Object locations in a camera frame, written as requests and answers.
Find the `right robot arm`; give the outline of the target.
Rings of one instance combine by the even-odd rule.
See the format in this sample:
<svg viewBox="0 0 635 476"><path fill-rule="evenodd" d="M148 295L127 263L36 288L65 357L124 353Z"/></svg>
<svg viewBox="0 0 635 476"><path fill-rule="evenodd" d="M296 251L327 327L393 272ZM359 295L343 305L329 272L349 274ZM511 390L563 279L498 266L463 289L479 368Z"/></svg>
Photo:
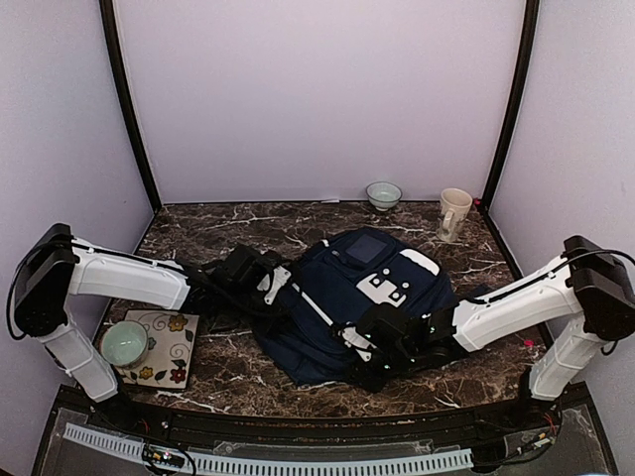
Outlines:
<svg viewBox="0 0 635 476"><path fill-rule="evenodd" d="M414 316L390 303L372 305L337 337L360 354L363 386L377 390L397 376L438 369L509 334L565 317L548 352L523 374L520 398L506 410L517 430L530 428L607 343L634 332L634 289L625 252L575 235L561 255L500 290Z"/></svg>

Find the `navy blue student backpack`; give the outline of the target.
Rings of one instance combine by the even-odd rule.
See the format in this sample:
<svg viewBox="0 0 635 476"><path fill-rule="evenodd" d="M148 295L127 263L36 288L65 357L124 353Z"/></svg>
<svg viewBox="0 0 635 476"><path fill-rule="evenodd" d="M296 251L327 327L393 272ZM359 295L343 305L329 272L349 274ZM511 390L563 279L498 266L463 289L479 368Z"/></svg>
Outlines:
<svg viewBox="0 0 635 476"><path fill-rule="evenodd" d="M369 227L320 241L290 271L276 299L291 317L258 322L253 334L298 386L345 383L344 373L356 355L333 337L333 323L355 323L376 303L419 316L459 302L437 260Z"/></svg>

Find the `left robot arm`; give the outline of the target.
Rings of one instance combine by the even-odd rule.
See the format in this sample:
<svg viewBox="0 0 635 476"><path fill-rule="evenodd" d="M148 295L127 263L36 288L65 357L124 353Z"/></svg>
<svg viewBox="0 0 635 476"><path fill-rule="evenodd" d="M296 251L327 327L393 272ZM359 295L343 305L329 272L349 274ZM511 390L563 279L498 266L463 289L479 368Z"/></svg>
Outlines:
<svg viewBox="0 0 635 476"><path fill-rule="evenodd" d="M6 297L6 326L16 341L37 339L85 394L102 404L102 417L119 432L130 432L140 423L139 409L120 395L113 365L75 324L68 297L117 298L199 315L227 305L249 316L278 317L274 300L291 276L276 253L243 245L223 260L197 266L101 248L56 223L16 267Z"/></svg>

